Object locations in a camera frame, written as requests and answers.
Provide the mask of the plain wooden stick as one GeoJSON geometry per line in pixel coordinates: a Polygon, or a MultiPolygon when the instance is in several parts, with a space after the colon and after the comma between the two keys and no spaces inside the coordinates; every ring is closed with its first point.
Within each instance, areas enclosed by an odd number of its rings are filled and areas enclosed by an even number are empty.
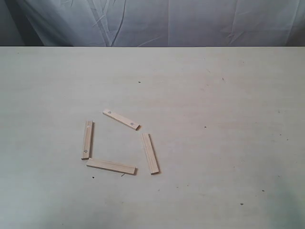
{"type": "Polygon", "coordinates": [[[158,166],[157,159],[155,156],[152,141],[151,141],[150,135],[148,133],[142,134],[142,142],[143,142],[150,174],[151,175],[158,174],[160,172],[159,166],[158,166]]]}
{"type": "Polygon", "coordinates": [[[86,166],[129,175],[136,174],[136,167],[92,158],[88,159],[86,166]]]}

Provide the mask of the white backdrop cloth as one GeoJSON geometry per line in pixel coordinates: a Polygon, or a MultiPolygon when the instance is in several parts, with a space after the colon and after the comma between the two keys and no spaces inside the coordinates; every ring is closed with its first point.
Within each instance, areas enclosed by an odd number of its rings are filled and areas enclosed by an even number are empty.
{"type": "Polygon", "coordinates": [[[302,0],[3,0],[2,46],[304,46],[302,0]]]}

